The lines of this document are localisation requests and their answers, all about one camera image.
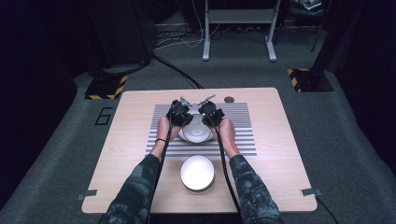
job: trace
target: yellow black hazard tape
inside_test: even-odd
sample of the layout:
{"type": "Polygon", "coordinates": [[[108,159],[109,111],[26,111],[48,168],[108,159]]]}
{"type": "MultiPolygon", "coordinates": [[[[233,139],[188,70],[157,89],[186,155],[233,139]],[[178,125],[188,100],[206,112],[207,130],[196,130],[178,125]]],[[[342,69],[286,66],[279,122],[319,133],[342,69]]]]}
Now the yellow black hazard tape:
{"type": "Polygon", "coordinates": [[[85,99],[89,100],[105,100],[105,99],[117,99],[120,97],[123,87],[125,86],[125,82],[128,76],[124,76],[120,80],[120,85],[117,87],[117,90],[115,91],[114,94],[107,94],[107,95],[101,95],[101,94],[96,94],[96,95],[85,95],[85,99]]]}
{"type": "Polygon", "coordinates": [[[297,78],[296,78],[296,76],[294,75],[294,72],[295,72],[295,71],[307,72],[307,71],[309,71],[309,69],[307,69],[307,68],[301,68],[301,69],[288,69],[289,77],[290,77],[290,80],[291,80],[291,85],[293,85],[293,88],[294,88],[295,91],[301,91],[300,85],[299,85],[299,83],[298,83],[298,81],[297,81],[297,78]]]}

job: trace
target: wooden table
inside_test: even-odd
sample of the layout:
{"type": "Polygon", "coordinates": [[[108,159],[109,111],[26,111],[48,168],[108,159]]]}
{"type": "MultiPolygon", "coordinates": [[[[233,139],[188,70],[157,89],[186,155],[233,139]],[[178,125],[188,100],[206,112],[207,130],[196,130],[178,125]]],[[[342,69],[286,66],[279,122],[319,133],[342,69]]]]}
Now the wooden table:
{"type": "MultiPolygon", "coordinates": [[[[236,103],[247,103],[257,150],[257,156],[248,161],[264,181],[279,210],[314,211],[317,208],[315,197],[300,193],[300,189],[310,189],[311,186],[274,88],[126,91],[121,96],[89,186],[89,190],[97,189],[96,195],[84,199],[82,211],[105,213],[124,180],[143,160],[155,105],[170,105],[180,96],[198,104],[212,94],[216,94],[211,99],[215,104],[224,103],[224,98],[228,96],[232,96],[236,103]]],[[[212,161],[216,171],[214,184],[205,194],[195,194],[188,191],[180,180],[184,160],[165,160],[151,212],[236,212],[220,158],[212,161]]],[[[228,169],[233,183],[232,172],[228,169]]]]}

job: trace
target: stand base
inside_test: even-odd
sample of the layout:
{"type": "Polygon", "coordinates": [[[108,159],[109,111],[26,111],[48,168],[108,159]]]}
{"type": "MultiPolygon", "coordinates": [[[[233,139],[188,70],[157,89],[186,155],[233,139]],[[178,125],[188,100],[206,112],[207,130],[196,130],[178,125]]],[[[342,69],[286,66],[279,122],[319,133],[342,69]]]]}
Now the stand base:
{"type": "Polygon", "coordinates": [[[314,74],[309,69],[288,69],[295,91],[334,91],[324,74],[314,74]]]}
{"type": "Polygon", "coordinates": [[[85,91],[85,99],[102,100],[119,98],[126,79],[127,76],[106,77],[104,79],[94,77],[87,91],[85,91]]]}

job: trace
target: gray carpet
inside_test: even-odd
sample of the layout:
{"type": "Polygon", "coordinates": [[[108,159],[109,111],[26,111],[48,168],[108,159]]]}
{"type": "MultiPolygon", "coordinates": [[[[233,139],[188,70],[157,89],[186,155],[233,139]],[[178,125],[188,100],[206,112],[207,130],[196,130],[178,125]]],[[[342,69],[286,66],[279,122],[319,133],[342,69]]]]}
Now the gray carpet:
{"type": "MultiPolygon", "coordinates": [[[[396,180],[359,129],[335,76],[332,92],[295,92],[288,68],[312,66],[315,35],[283,30],[270,63],[265,33],[224,35],[212,41],[210,61],[202,61],[203,43],[155,50],[205,88],[277,88],[313,188],[340,223],[396,223],[396,180]]],[[[0,213],[0,223],[97,223],[100,215],[81,212],[76,200],[89,186],[110,125],[95,126],[103,107],[114,115],[119,99],[84,100],[92,78],[75,79],[78,95],[41,155],[0,213]]],[[[176,71],[152,61],[128,76],[125,91],[183,90],[189,83],[176,71]]],[[[282,214],[286,223],[334,223],[319,204],[312,213],[282,214]]],[[[163,223],[197,223],[195,216],[154,218],[163,223]]]]}

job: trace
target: metal stand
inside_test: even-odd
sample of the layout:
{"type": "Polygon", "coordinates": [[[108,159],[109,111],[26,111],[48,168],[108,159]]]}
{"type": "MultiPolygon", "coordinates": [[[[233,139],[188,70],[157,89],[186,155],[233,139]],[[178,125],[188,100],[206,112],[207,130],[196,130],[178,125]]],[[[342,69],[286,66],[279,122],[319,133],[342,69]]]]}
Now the metal stand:
{"type": "Polygon", "coordinates": [[[265,37],[270,62],[276,62],[273,36],[276,26],[280,0],[276,0],[274,8],[270,9],[213,9],[209,11],[208,0],[205,0],[205,45],[203,60],[209,60],[210,23],[271,23],[269,35],[265,37]]]}

